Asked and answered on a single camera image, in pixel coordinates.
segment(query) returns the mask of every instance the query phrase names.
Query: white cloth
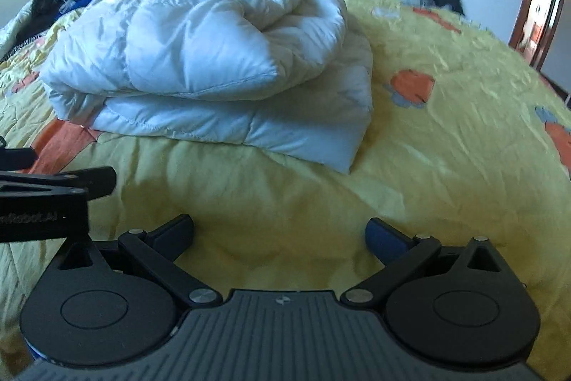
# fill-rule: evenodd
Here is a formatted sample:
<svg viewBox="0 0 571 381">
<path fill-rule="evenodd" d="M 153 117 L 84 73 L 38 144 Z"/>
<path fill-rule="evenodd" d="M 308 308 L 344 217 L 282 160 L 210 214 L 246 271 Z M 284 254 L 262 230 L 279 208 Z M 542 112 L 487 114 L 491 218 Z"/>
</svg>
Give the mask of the white cloth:
<svg viewBox="0 0 571 381">
<path fill-rule="evenodd" d="M 59 118 L 347 172 L 372 53 L 343 0 L 93 0 L 41 69 Z"/>
</svg>

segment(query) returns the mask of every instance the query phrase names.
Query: gray ribbed surface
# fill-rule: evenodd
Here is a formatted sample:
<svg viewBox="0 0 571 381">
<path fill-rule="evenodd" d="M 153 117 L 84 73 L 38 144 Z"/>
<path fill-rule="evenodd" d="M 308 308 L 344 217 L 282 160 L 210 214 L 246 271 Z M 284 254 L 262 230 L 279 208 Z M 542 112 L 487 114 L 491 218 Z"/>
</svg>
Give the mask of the gray ribbed surface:
<svg viewBox="0 0 571 381">
<path fill-rule="evenodd" d="M 345 309 L 330 292 L 255 291 L 236 291 L 228 303 L 217 309 L 191 311 L 167 344 L 137 362 L 93 371 L 38 362 L 17 379 L 540 380 L 523 365 L 489 374 L 461 374 L 427 365 L 396 345 L 375 314 Z"/>
</svg>

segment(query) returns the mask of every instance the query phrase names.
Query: bed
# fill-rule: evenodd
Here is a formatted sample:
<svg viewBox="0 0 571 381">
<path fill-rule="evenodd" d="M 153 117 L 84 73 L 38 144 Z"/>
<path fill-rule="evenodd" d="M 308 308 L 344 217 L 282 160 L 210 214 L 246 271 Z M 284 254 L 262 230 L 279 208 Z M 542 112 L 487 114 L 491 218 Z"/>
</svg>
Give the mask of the bed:
<svg viewBox="0 0 571 381">
<path fill-rule="evenodd" d="M 121 136 L 55 120 L 35 73 L 80 13 L 0 64 L 0 135 L 33 145 L 35 172 L 112 165 L 90 204 L 96 240 L 197 225 L 177 264 L 232 288 L 346 290 L 382 266 L 373 216 L 445 244 L 485 235 L 542 315 L 530 364 L 550 381 L 571 352 L 571 116 L 516 52 L 446 11 L 346 0 L 370 40 L 374 114 L 349 175 L 247 146 Z M 61 241 L 0 245 L 0 379 L 29 363 L 18 315 Z"/>
</svg>

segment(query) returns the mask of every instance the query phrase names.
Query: folded comforter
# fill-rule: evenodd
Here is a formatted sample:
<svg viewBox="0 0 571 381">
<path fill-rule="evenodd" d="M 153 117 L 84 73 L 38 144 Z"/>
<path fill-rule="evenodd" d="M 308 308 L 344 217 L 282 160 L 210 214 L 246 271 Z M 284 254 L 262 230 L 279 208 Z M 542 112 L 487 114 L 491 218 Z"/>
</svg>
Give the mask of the folded comforter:
<svg viewBox="0 0 571 381">
<path fill-rule="evenodd" d="M 41 69 L 60 119 L 349 167 L 372 53 L 344 0 L 93 0 Z"/>
</svg>

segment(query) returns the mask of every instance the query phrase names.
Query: doorway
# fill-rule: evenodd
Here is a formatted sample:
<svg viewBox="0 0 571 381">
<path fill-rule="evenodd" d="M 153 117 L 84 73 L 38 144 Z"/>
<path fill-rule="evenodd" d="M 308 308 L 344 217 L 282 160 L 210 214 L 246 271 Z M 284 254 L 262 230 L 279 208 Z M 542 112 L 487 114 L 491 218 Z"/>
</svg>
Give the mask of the doorway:
<svg viewBox="0 0 571 381">
<path fill-rule="evenodd" d="M 541 71 L 561 16 L 564 0 L 531 0 L 515 49 Z"/>
</svg>

